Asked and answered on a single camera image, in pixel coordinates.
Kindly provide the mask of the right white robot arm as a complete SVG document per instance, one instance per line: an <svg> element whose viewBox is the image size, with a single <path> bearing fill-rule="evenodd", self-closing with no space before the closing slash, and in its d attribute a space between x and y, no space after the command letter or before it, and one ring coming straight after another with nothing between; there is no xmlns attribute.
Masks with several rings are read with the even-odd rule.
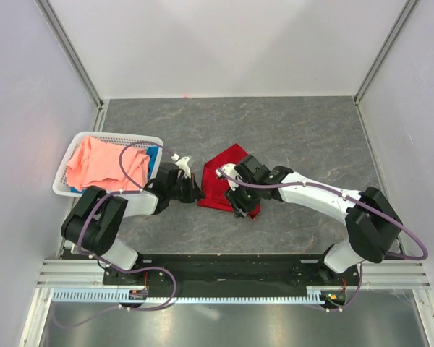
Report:
<svg viewBox="0 0 434 347"><path fill-rule="evenodd" d="M238 164L224 164L216 175L227 180L224 196L237 217L248 216L262 200L277 200L308 207L346 227L345 240L329 246L316 265L324 284L334 284L363 261L382 262L400 233L400 218L375 187L363 192L340 189L284 166L269 169L252 155Z"/></svg>

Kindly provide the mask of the red cloth napkin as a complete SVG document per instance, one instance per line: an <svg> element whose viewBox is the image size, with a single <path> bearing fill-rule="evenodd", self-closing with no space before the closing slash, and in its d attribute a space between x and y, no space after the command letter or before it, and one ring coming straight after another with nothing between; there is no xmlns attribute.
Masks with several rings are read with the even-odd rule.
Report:
<svg viewBox="0 0 434 347"><path fill-rule="evenodd" d="M201 190L205 197L198 201L199 207L233 212L230 202L224 197L229 184L217 177L216 170L227 163L237 164L247 155L245 149L235 143L204 164Z"/></svg>

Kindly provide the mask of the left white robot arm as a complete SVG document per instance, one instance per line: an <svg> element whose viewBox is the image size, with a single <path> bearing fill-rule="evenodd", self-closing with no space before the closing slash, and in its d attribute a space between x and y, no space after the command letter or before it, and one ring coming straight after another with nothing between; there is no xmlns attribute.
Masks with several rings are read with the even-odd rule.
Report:
<svg viewBox="0 0 434 347"><path fill-rule="evenodd" d="M186 163L162 163L140 194L110 195L99 187L87 188L62 223L61 236L104 259L109 274L136 284L145 273L142 255L118 237L122 221L134 215L157 215L172 200L190 204L204 197Z"/></svg>

